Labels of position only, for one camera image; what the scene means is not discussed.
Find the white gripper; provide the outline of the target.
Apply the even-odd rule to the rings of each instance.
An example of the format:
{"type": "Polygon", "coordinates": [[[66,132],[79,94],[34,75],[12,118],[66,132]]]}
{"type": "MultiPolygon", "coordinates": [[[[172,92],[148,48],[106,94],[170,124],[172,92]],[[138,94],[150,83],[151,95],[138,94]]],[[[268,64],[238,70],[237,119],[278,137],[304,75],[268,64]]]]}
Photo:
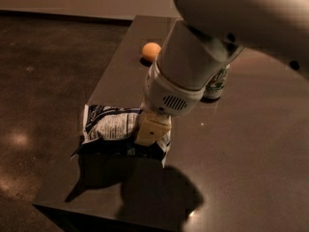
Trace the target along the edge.
{"type": "Polygon", "coordinates": [[[162,74],[157,61],[154,61],[144,84],[144,104],[151,111],[142,111],[138,116],[134,142],[148,147],[161,140],[172,128],[170,116],[189,113],[202,98],[204,91],[205,88],[188,90],[173,84],[162,74]]]}

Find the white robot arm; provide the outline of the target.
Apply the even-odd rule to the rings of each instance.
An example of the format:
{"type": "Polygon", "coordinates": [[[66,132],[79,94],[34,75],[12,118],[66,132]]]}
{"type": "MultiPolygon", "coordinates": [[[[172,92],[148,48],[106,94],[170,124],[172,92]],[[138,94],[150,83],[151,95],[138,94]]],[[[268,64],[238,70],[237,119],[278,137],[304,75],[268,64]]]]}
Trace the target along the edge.
{"type": "Polygon", "coordinates": [[[174,0],[180,14],[150,67],[135,141],[150,146],[246,48],[309,73],[309,0],[174,0]]]}

